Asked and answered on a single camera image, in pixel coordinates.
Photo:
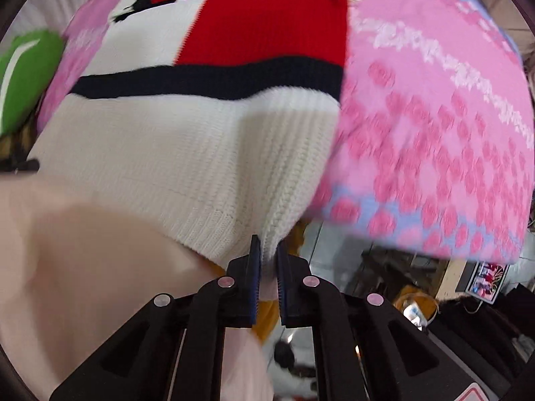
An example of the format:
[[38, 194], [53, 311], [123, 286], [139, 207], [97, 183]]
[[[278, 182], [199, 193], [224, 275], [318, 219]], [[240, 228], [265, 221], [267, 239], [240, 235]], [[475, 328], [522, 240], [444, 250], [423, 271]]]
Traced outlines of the white red black knit sweater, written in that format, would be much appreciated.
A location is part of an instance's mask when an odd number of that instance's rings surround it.
[[271, 278], [333, 144], [351, 0], [121, 0], [33, 154], [226, 264]]

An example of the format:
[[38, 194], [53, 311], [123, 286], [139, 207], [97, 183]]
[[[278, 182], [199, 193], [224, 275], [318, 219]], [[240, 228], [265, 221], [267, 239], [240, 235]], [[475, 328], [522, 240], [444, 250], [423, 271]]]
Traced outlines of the beige cloth in foreground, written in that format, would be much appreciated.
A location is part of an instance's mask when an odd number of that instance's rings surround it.
[[222, 269], [137, 217], [38, 176], [1, 180], [1, 345], [40, 400], [150, 298]]

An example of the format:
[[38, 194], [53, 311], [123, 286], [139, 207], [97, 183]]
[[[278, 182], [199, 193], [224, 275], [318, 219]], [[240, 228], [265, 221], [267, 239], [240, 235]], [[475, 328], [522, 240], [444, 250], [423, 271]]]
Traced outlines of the pink floral bed sheet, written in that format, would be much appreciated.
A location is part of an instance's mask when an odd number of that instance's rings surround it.
[[533, 108], [521, 59], [485, 8], [351, 0], [345, 50], [333, 144], [299, 219], [437, 257], [517, 260]]

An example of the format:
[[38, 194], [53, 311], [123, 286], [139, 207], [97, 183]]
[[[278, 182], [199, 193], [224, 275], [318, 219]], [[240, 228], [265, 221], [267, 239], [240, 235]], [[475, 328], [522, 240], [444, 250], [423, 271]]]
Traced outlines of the green plush pillow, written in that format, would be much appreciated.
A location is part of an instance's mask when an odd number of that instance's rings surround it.
[[18, 131], [50, 84], [65, 49], [62, 37], [35, 30], [1, 54], [1, 136]]

